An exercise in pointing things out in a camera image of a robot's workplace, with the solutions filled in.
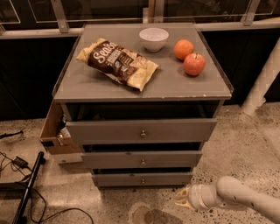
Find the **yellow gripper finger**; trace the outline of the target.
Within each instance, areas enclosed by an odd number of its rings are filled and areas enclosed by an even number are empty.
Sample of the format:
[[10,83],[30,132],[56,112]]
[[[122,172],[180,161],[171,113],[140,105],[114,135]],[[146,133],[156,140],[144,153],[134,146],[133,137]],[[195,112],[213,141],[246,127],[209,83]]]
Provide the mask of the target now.
[[180,207],[184,207],[184,208],[187,208],[187,209],[190,209],[190,210],[194,210],[194,207],[188,201],[175,202],[175,205],[180,206]]
[[177,200],[187,200],[189,195],[189,188],[185,187],[176,194]]

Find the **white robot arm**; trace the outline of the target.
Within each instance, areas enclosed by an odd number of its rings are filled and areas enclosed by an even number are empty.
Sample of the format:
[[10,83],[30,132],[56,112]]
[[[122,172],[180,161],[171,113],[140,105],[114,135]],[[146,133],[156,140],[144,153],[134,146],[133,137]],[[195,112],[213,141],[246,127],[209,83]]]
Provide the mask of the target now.
[[175,199],[176,205],[192,210],[213,207],[242,210],[249,207],[275,224],[280,224],[280,199],[257,192],[230,176],[221,177],[211,185],[189,185]]

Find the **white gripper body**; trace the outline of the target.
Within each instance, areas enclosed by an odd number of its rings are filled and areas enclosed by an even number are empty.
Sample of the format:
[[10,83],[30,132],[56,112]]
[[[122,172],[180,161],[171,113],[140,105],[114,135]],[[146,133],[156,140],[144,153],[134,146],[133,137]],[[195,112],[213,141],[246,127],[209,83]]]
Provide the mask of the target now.
[[188,201],[197,210],[207,210],[217,204],[215,185],[192,185],[188,193]]

